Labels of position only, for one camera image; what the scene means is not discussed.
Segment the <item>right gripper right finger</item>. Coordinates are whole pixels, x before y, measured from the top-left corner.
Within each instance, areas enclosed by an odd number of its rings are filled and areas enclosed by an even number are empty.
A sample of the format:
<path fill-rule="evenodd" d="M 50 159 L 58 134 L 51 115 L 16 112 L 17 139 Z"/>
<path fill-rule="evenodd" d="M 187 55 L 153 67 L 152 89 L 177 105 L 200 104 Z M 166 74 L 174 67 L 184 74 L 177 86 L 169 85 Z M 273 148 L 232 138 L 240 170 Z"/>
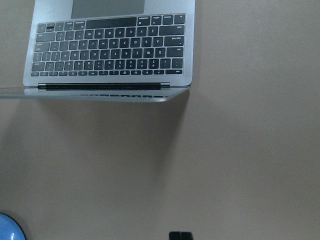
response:
<path fill-rule="evenodd" d="M 193 240 L 193 234 L 189 231 L 181 231 L 180 232 L 180 239 L 181 240 Z"/>

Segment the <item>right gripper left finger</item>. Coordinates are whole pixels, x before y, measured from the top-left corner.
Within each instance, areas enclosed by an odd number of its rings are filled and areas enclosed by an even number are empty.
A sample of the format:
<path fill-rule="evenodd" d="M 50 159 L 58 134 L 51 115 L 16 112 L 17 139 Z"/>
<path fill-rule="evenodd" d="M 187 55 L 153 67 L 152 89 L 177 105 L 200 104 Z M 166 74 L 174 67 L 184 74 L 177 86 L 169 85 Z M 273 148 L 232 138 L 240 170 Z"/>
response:
<path fill-rule="evenodd" d="M 181 240 L 181 232 L 180 231 L 171 231 L 169 233 L 169 240 Z"/>

